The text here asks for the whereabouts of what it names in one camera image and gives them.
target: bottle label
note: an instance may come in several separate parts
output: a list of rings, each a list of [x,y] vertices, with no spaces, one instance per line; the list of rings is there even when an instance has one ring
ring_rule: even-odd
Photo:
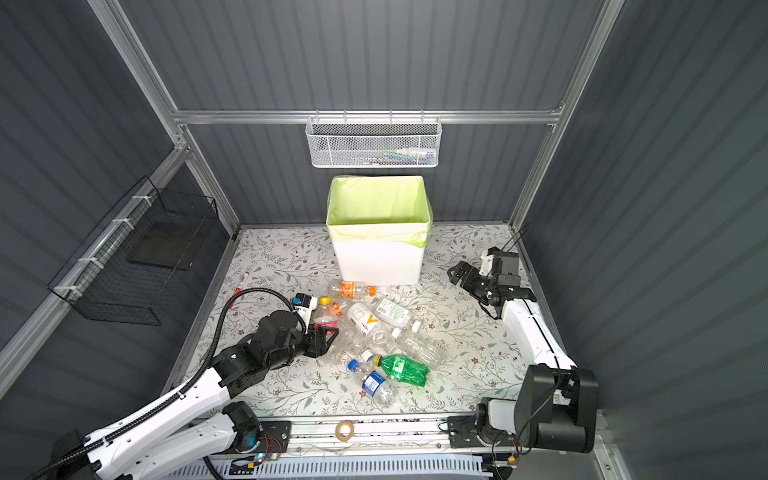
[[[341,311],[341,307],[336,302],[333,302],[331,304],[331,311],[333,312],[333,315],[335,315],[335,316],[341,316],[341,315],[344,314],[344,312]]]
[[[349,298],[355,298],[355,283],[354,282],[342,282],[341,294],[346,295]]]
[[[376,306],[376,312],[391,319],[393,322],[401,323],[400,320],[406,316],[408,311],[397,303],[385,298]]]
[[[406,359],[402,357],[395,359],[395,362],[392,364],[392,371],[402,373],[404,369],[406,369]]]
[[[376,393],[382,383],[384,383],[384,378],[377,372],[371,372],[366,377],[366,381],[362,383],[362,389],[373,398],[373,394]]]
[[[379,319],[360,303],[352,305],[349,309],[349,318],[357,325],[363,336],[371,333],[379,323]]]
[[[339,322],[334,316],[318,316],[315,318],[315,330],[318,326],[328,326],[331,328],[339,328]],[[326,336],[333,335],[333,332],[328,332]]]

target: floral table mat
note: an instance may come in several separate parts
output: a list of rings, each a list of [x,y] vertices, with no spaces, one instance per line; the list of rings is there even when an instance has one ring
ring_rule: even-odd
[[[448,360],[429,373],[425,388],[398,384],[398,400],[376,405],[342,365],[301,356],[273,370],[263,382],[238,398],[256,415],[341,415],[397,412],[459,412],[475,408],[483,396],[516,398],[525,366],[512,333],[480,310],[463,289],[452,285],[446,270],[460,260],[479,266],[480,253],[510,238],[506,225],[436,225],[425,251],[421,283],[378,289],[423,321],[422,331],[439,342]],[[245,230],[207,325],[197,344],[187,377],[200,365],[223,303],[243,274],[246,287],[265,286],[288,298],[304,292],[319,296],[339,281],[339,268],[325,227]],[[522,286],[528,277],[520,268]],[[254,332],[259,319],[285,306],[266,294],[241,297],[230,310],[219,349]]]

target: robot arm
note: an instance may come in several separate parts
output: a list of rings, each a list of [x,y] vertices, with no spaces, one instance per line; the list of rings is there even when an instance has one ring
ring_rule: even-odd
[[[232,296],[220,316],[217,332]],[[200,414],[219,407],[243,390],[264,380],[271,369],[290,364],[297,356],[317,358],[328,352],[339,330],[330,327],[307,329],[293,304],[280,297],[290,310],[278,310],[259,321],[255,333],[223,349],[210,366],[187,383],[161,396],[124,419],[81,437],[71,432],[54,447],[51,464],[27,477],[40,478],[49,472],[55,480],[151,480],[205,455],[231,446],[241,453],[255,452],[266,435],[259,420],[242,402],[224,406],[204,423],[175,433]],[[211,349],[215,351],[217,338]]]
[[[515,334],[526,365],[541,365],[553,369],[576,366],[565,354],[544,322],[538,303],[527,299],[504,301],[502,322]]]
[[[499,432],[517,435],[517,445],[589,452],[594,444],[598,381],[579,369],[547,327],[533,292],[520,287],[519,258],[496,247],[486,250],[481,269],[459,262],[448,270],[451,283],[469,292],[493,319],[517,338],[528,370],[516,400],[484,398],[474,419],[478,437],[494,441]],[[496,310],[493,316],[485,307]],[[558,390],[569,405],[555,405]]]

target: white wire basket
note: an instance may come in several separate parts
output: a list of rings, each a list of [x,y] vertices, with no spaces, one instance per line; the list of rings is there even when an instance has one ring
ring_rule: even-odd
[[[309,118],[306,140],[318,168],[437,167],[442,124],[329,123]]]

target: plastic bottle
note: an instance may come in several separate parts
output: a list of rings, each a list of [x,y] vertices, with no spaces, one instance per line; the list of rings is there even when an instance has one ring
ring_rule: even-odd
[[[317,329],[318,326],[331,326],[336,328],[338,327],[338,320],[339,316],[336,315],[336,311],[331,305],[331,297],[321,296],[317,299],[317,308],[312,312],[310,324],[314,324],[315,329]]]
[[[366,296],[376,295],[376,287],[363,282],[341,282],[339,285],[332,285],[331,290],[356,300],[364,300]]]
[[[411,318],[413,317],[411,312],[388,298],[377,296],[370,303],[370,306],[376,316],[389,325],[405,329],[411,323]]]
[[[445,354],[433,341],[418,334],[421,326],[422,323],[417,320],[411,329],[394,329],[392,336],[406,355],[434,370],[443,364]]]
[[[373,365],[384,370],[390,379],[415,386],[426,385],[427,373],[429,373],[429,368],[426,365],[402,355],[381,356],[373,355],[370,351],[366,351],[362,355],[364,359],[371,356]]]
[[[360,356],[362,351],[367,348],[365,340],[346,316],[339,317],[338,324],[339,336],[333,340],[328,353],[320,357],[327,362],[336,364],[343,362],[347,356],[350,358]]]
[[[365,363],[360,363],[357,360],[352,360],[346,366],[346,368],[352,372],[357,378],[362,389],[370,396],[374,402],[381,406],[390,406],[395,401],[397,395],[397,388],[392,382],[387,382],[386,379],[372,367],[367,366]]]
[[[389,325],[379,320],[363,303],[354,303],[346,315],[355,324],[362,335],[377,349],[391,353],[397,349],[397,341]]]

